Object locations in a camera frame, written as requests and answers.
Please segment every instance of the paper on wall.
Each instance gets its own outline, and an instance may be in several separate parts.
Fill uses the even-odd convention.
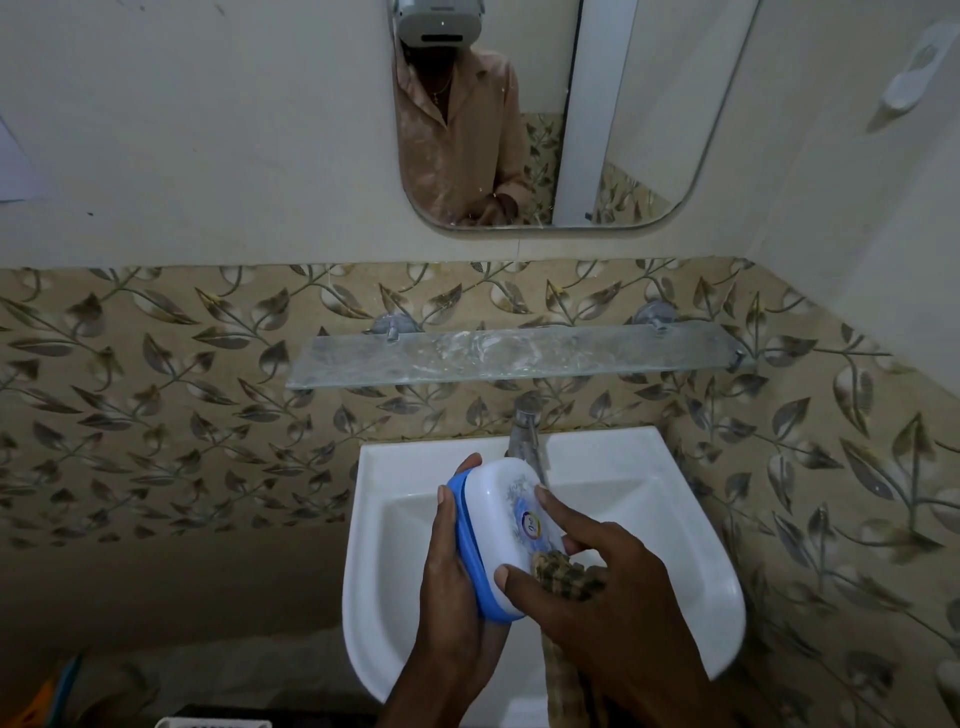
[[[50,197],[37,170],[0,119],[0,203]]]

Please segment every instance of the white vr headset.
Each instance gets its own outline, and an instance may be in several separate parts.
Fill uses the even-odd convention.
[[[469,48],[485,11],[484,0],[394,0],[396,36],[410,48]]]

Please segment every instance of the pink shirt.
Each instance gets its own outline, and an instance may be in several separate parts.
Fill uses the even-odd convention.
[[[460,51],[447,123],[399,47],[396,85],[400,171],[422,212],[456,225],[470,203],[491,193],[510,195],[523,210],[533,196],[523,170],[529,142],[516,72],[505,56]]]

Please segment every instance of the left hand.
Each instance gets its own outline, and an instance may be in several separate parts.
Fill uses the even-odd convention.
[[[457,473],[483,462],[474,453]],[[411,660],[443,666],[456,679],[448,710],[459,720],[490,682],[510,631],[509,624],[481,619],[476,594],[457,554],[457,505],[446,486],[437,492],[437,516],[420,586],[420,627]]]
[[[468,228],[498,228],[512,225],[516,219],[516,202],[509,195],[487,195],[470,203],[459,225]]]

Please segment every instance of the white sink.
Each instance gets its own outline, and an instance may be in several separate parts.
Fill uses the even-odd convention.
[[[353,668],[386,700],[413,647],[420,578],[446,483],[472,452],[503,457],[507,438],[365,445],[360,450],[344,577],[344,633]],[[743,594],[730,559],[654,427],[540,437],[550,488],[598,521],[638,536],[670,572],[704,666],[716,677],[743,639]],[[595,551],[577,557],[602,563]],[[464,725],[544,726],[540,630],[514,624],[490,684]]]

